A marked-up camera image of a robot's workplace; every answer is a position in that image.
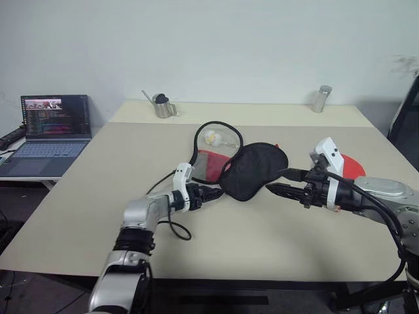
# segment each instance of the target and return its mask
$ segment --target laptop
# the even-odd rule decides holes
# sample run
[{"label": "laptop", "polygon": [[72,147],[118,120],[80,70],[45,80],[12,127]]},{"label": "laptop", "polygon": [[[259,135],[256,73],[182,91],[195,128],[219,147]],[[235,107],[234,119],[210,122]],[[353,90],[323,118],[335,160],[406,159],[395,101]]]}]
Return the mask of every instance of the laptop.
[{"label": "laptop", "polygon": [[87,95],[21,96],[26,142],[0,177],[61,177],[92,138]]}]

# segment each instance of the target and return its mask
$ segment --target red object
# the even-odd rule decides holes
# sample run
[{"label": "red object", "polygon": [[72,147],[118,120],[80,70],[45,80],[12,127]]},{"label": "red object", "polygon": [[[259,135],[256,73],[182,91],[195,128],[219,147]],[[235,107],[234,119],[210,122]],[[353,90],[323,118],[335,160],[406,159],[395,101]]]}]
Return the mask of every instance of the red object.
[{"label": "red object", "polygon": [[224,167],[225,163],[230,160],[230,157],[203,149],[200,149],[199,152],[208,155],[206,180],[212,182],[217,181],[220,177],[221,169]]},{"label": "red object", "polygon": [[355,180],[358,177],[364,177],[365,176],[365,170],[362,168],[362,166],[354,160],[353,158],[350,158],[347,155],[341,154],[344,159],[344,165],[343,165],[343,177],[347,179],[353,179]]}]

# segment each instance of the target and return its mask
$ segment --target beige tabletop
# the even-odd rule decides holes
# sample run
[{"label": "beige tabletop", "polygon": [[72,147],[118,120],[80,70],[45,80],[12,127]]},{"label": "beige tabletop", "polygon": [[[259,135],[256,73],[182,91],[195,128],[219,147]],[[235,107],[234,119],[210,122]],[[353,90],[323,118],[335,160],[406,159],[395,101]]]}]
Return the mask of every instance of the beige tabletop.
[{"label": "beige tabletop", "polygon": [[[0,256],[6,270],[98,275],[129,200],[189,161],[199,125],[110,122],[47,195]],[[237,126],[245,144],[278,143],[290,167],[331,136],[368,176],[418,189],[418,172],[370,127]],[[168,181],[160,188],[171,188]],[[151,262],[156,277],[290,281],[379,281],[398,265],[384,225],[279,198],[262,188],[250,201],[229,196],[173,219],[191,241],[161,225]]]},{"label": "beige tabletop", "polygon": [[352,126],[373,127],[356,106],[325,106],[321,114],[308,105],[251,103],[175,103],[177,116],[155,115],[148,101],[128,100],[111,122],[203,124],[223,121],[233,126]]}]

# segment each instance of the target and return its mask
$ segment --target cable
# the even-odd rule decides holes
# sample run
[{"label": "cable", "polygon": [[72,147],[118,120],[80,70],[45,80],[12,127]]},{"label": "cable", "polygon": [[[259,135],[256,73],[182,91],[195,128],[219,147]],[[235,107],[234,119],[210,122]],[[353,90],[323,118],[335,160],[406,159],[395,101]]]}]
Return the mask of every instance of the cable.
[{"label": "cable", "polygon": [[335,173],[331,173],[331,172],[324,171],[324,170],[320,170],[320,171],[325,172],[329,177],[334,178],[335,180],[339,181],[343,185],[346,185],[347,187],[351,188],[352,190],[354,190],[358,194],[361,194],[363,197],[365,197],[371,203],[375,204],[376,206],[363,206],[363,207],[361,207],[361,210],[370,209],[370,210],[376,211],[381,216],[382,220],[385,222],[388,230],[390,231],[390,234],[392,235],[394,243],[397,246],[397,250],[398,250],[399,258],[400,258],[400,264],[399,264],[399,267],[397,268],[397,270],[387,280],[385,280],[381,283],[378,283],[374,286],[371,286],[369,288],[366,288],[365,290],[363,290],[361,292],[361,305],[360,305],[361,306],[361,311],[362,311],[363,314],[366,314],[368,312],[365,308],[363,298],[368,293],[371,293],[372,291],[374,291],[378,288],[385,287],[389,283],[395,281],[400,276],[400,274],[403,272],[403,270],[405,269],[405,265],[406,265],[406,260],[404,258],[405,248],[404,248],[404,246],[403,246],[403,244],[401,243],[401,240],[400,240],[400,237],[403,235],[403,229],[402,229],[401,224],[400,224],[399,220],[397,219],[397,216],[395,215],[395,213],[393,213],[391,211],[391,209],[388,208],[386,205],[384,205],[380,200],[376,199],[374,196],[372,196],[368,192],[362,190],[360,187],[358,187],[354,183],[351,183],[351,182],[345,180],[344,178],[342,178],[341,176],[339,176]]},{"label": "cable", "polygon": [[384,205],[381,201],[379,201],[374,196],[372,196],[368,192],[364,191],[363,189],[361,189],[360,187],[358,187],[354,183],[348,182],[346,179],[342,178],[341,176],[339,176],[335,173],[324,171],[322,169],[320,171],[324,172],[329,177],[334,178],[335,180],[339,181],[343,185],[346,185],[347,187],[351,188],[355,192],[361,194],[363,197],[365,197],[371,203],[376,205],[376,207],[375,206],[363,206],[362,208],[371,209],[373,211],[376,211],[381,216],[381,218],[386,223],[386,226],[387,226],[388,230],[390,231],[390,234],[392,235],[394,243],[397,246],[399,258],[403,260],[403,257],[405,255],[405,248],[401,244],[401,241],[400,241],[400,237],[403,235],[403,229],[402,229],[401,224],[400,224],[399,220],[397,219],[397,216],[395,215],[395,213],[393,213],[390,210],[390,208],[388,208],[386,205]]},{"label": "cable", "polygon": [[335,173],[324,171],[322,169],[320,171],[324,172],[329,177],[334,178],[335,180],[339,181],[343,185],[346,185],[347,187],[351,188],[355,192],[361,194],[367,200],[369,200],[371,203],[375,204],[378,208],[380,208],[381,210],[383,210],[385,212],[385,214],[387,214],[391,218],[391,220],[392,220],[392,222],[393,222],[393,224],[394,224],[394,226],[395,226],[395,228],[397,230],[397,234],[399,236],[402,236],[403,235],[403,229],[401,227],[401,224],[400,224],[399,220],[397,219],[397,216],[386,205],[384,205],[381,201],[379,201],[374,196],[372,196],[368,192],[364,191],[363,189],[361,189],[360,187],[358,187],[354,183],[348,182],[346,179],[342,178],[341,176],[339,176],[339,175],[337,175]]},{"label": "cable", "polygon": [[9,307],[9,301],[12,299],[12,291],[13,291],[13,285],[14,285],[14,278],[15,278],[15,276],[16,276],[16,272],[13,271],[13,273],[12,273],[12,282],[10,284],[10,289],[9,289],[9,295],[5,298],[6,305],[5,305],[4,314],[7,314],[7,308]]},{"label": "cable", "polygon": [[81,298],[82,296],[84,296],[85,292],[83,292],[82,294],[80,294],[78,297],[76,297],[73,301],[71,301],[70,303],[68,303],[66,306],[62,307],[61,309],[59,309],[57,312],[54,312],[54,314],[58,314],[60,312],[62,312],[63,310],[65,310],[66,308],[68,308],[70,305],[74,304],[79,298]]},{"label": "cable", "polygon": [[1,156],[1,155],[8,154],[8,153],[10,153],[10,152],[16,152],[16,149],[12,149],[12,150],[8,150],[8,151],[6,151],[6,152],[2,152],[2,153],[0,154],[0,156]]},{"label": "cable", "polygon": [[[175,236],[177,236],[178,238],[180,238],[182,240],[189,241],[190,239],[192,239],[191,232],[185,226],[182,226],[181,224],[178,224],[177,222],[168,221],[168,220],[162,220],[162,221],[159,221],[157,224],[169,224],[169,226],[172,229],[172,232],[175,234]],[[181,228],[188,236],[187,237],[184,237],[183,235],[178,234],[174,230],[173,226],[177,226],[177,227]]]},{"label": "cable", "polygon": [[169,173],[168,175],[166,175],[163,179],[159,180],[155,185],[153,185],[150,190],[146,193],[146,194],[150,194],[151,191],[153,191],[155,189],[156,186],[158,186],[161,182],[163,182],[164,180],[166,180],[168,177],[170,177],[171,175],[174,175],[175,171],[173,170],[171,173]]},{"label": "cable", "polygon": [[150,290],[149,290],[149,297],[147,300],[147,313],[152,313],[152,306],[153,306],[153,291],[154,291],[154,277],[153,277],[153,271],[151,270],[150,263],[147,263],[147,269],[149,270],[149,277],[150,277]]},{"label": "cable", "polygon": [[[168,177],[170,177],[171,175],[175,174],[175,170],[173,170],[171,173],[169,173],[168,175],[166,175],[164,178],[162,178],[161,180],[159,180],[156,184],[154,184],[150,190],[147,192],[147,194],[150,194],[151,191],[153,191],[155,189],[156,186],[158,186],[161,182],[163,182],[164,180],[166,180]],[[172,232],[175,234],[175,236],[177,236],[179,239],[185,240],[185,241],[189,241],[190,239],[192,239],[192,234],[189,232],[189,230],[185,227],[182,226],[181,224],[178,224],[177,222],[172,221],[172,217],[171,217],[171,212],[170,212],[170,207],[168,207],[168,219],[167,220],[161,220],[159,221],[157,224],[169,224],[170,229],[172,229]],[[175,228],[173,226],[177,226],[179,228],[181,228],[186,234],[187,237],[179,234]]]},{"label": "cable", "polygon": [[5,219],[5,224],[6,224],[6,230],[8,230],[9,228],[9,220],[7,219],[6,215],[4,214],[4,212],[0,209],[0,214],[3,216],[3,218]]}]

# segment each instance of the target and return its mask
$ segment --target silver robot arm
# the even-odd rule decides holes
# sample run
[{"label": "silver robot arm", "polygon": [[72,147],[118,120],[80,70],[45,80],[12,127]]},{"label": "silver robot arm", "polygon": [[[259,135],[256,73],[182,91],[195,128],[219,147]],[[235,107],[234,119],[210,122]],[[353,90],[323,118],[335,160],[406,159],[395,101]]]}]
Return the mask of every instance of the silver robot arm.
[{"label": "silver robot arm", "polygon": [[191,165],[179,164],[173,178],[174,190],[148,194],[131,201],[113,250],[90,296],[89,313],[141,313],[151,287],[150,251],[158,221],[168,214],[186,212],[219,198],[223,191],[189,183]]},{"label": "silver robot arm", "polygon": [[[271,183],[266,187],[281,197],[299,200],[306,208],[311,205],[326,207],[332,211],[340,209],[353,211],[358,215],[384,223],[371,200],[349,188],[330,175],[342,176],[344,160],[340,152],[328,137],[322,140],[310,153],[314,163],[311,170],[285,169],[281,175],[292,181],[304,181],[304,188],[295,188],[289,184]],[[400,240],[407,256],[407,279],[419,290],[419,192],[398,181],[370,177],[358,177],[354,183],[361,190],[384,204],[400,225]]]}]

